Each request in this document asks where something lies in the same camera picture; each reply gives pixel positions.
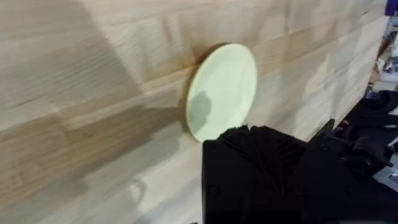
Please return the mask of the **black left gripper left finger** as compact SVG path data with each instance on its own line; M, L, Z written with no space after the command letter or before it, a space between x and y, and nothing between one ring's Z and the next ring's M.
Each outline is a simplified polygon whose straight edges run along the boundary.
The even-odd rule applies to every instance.
M247 126L204 141L202 150L204 223L244 223L254 197L275 194L254 133Z

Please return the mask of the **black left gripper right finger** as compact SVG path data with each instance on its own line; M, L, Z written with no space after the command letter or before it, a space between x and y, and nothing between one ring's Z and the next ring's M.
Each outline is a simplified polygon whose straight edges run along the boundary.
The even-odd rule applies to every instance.
M249 135L251 186L250 223L303 223L295 198L304 196L292 176L309 144L266 126L253 126Z

